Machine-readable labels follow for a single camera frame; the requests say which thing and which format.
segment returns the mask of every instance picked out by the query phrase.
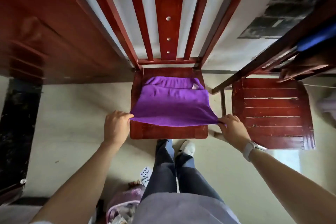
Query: person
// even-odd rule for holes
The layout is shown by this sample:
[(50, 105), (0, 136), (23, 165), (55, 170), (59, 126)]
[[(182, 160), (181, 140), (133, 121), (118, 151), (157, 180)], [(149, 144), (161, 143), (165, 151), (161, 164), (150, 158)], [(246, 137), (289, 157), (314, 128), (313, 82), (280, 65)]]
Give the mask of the person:
[[(132, 114), (106, 116), (104, 141), (93, 156), (40, 209), (31, 223), (86, 224), (102, 193), (112, 158), (125, 142)], [(250, 143), (246, 128), (231, 114), (219, 118), (226, 141), (243, 152)], [(239, 223), (234, 213), (197, 171), (195, 145), (187, 141), (175, 162), (172, 140), (158, 140), (152, 176), (133, 224)], [(336, 223), (336, 196), (310, 179), (253, 148), (248, 159), (296, 223)], [(176, 174), (180, 193), (176, 189)], [(244, 195), (237, 195), (244, 200)]]

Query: white shoe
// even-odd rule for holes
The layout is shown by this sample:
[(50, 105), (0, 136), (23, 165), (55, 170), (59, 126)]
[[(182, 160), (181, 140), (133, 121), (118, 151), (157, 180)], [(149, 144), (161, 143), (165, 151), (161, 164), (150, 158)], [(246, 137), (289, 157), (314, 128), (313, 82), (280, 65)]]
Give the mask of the white shoe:
[(178, 155), (181, 154), (182, 152), (184, 152), (185, 154), (188, 154), (190, 156), (194, 156), (194, 153), (195, 153), (195, 150), (196, 150), (196, 145), (190, 141), (190, 140), (186, 140), (180, 150), (178, 151)]

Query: pants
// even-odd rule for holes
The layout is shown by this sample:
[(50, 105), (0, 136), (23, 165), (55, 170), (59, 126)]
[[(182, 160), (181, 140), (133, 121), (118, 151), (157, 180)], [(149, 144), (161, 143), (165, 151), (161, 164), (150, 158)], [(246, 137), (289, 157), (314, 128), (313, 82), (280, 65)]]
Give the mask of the pants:
[(176, 174), (181, 193), (191, 193), (213, 197), (223, 202), (217, 192), (208, 184), (195, 168), (194, 158), (188, 154), (179, 154), (174, 163), (174, 149), (172, 139), (157, 142), (155, 162), (152, 176), (141, 200), (153, 193), (175, 192)]

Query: watch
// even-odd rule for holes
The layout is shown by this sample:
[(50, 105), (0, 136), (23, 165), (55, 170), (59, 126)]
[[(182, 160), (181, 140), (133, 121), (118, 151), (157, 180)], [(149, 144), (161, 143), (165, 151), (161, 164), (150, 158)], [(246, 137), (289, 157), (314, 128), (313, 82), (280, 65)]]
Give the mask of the watch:
[(254, 141), (249, 141), (248, 144), (245, 146), (244, 151), (243, 151), (243, 156), (248, 162), (250, 162), (249, 155), (254, 148), (257, 148), (257, 149), (262, 150), (262, 151), (267, 150), (267, 148), (265, 148), (265, 147), (263, 147), (259, 144), (256, 144)]

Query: blue object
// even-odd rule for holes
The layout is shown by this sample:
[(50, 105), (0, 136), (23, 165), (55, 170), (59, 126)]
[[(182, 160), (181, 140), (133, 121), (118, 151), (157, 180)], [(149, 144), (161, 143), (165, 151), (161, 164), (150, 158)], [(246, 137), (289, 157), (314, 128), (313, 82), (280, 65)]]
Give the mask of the blue object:
[(297, 43), (297, 50), (299, 52), (303, 52), (313, 47), (314, 45), (317, 45), (318, 43), (321, 43), (322, 41), (330, 39), (334, 36), (336, 36), (336, 23), (333, 23), (332, 25), (325, 27), (317, 33), (300, 40)]

